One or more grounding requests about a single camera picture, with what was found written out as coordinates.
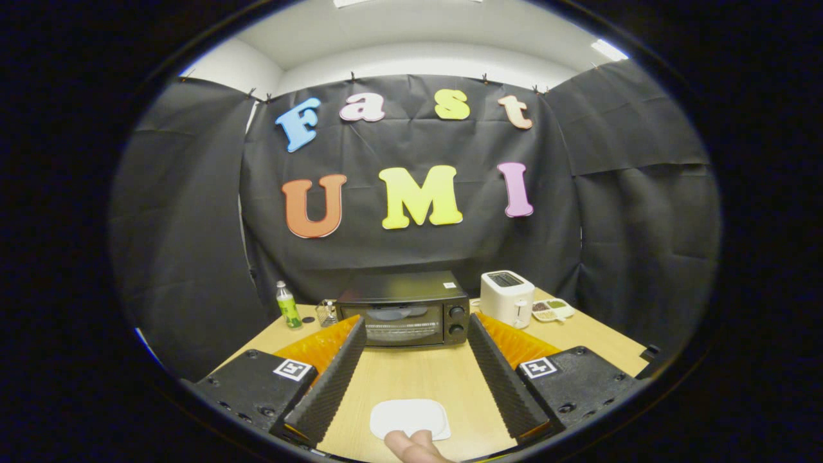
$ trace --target toaster oven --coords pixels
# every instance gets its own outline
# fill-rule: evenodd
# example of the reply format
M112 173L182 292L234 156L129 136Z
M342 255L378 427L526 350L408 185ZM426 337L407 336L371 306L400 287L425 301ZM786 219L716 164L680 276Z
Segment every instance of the toaster oven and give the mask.
M466 342L468 295L449 271L359 275L337 299L337 310L342 319L365 320L367 346Z

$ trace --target blue letter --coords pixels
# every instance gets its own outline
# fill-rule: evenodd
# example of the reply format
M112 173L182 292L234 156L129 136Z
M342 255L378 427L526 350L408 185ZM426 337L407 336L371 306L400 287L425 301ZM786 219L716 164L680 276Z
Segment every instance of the blue letter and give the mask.
M320 106L320 100L317 98L309 98L283 113L274 121L275 124L282 125L283 130L286 131L286 136L289 138L289 147L287 148L289 152L297 151L317 136L317 132L308 130L305 126L311 125L314 127L317 125L317 113L309 108L316 108L318 106ZM305 110L305 112L301 116L300 112L302 110Z

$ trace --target white wall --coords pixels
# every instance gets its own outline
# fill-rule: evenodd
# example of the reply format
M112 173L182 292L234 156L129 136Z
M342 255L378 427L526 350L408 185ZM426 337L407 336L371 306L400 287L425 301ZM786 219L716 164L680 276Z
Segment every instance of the white wall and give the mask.
M393 74L439 74L487 78L540 91L578 74L575 70L526 54L494 47L415 42L386 44L327 56L284 72L276 95L351 78Z
M276 95L277 84L283 70L266 55L242 40L228 39L212 51L204 54L194 64L181 72L181 76L221 83L261 100L266 94Z

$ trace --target yellow letter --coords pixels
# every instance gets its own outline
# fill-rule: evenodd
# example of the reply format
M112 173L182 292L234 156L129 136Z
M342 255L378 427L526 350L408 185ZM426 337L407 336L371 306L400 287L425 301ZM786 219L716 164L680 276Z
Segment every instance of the yellow letter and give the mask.
M449 90L444 88L435 93L435 113L441 119L466 119L469 108L464 101L468 100L465 93L460 90Z
M388 216L383 220L383 228L393 230L406 228L409 219L403 214L403 204L406 204L417 225L423 225L429 206L433 204L433 211L429 222L435 225L460 223L463 215L458 211L454 200L454 176L457 169L451 166L434 166L429 169L423 187L417 185L409 171L402 167L383 169L378 177L386 182L386 203Z

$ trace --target ceiling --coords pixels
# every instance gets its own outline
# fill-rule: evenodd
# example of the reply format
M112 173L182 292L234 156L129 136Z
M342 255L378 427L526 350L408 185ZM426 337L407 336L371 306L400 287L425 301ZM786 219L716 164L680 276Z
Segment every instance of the ceiling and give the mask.
M336 8L304 0L238 38L284 71L331 54L382 44L454 42L507 49L582 72L611 60L597 37L524 0L370 0Z

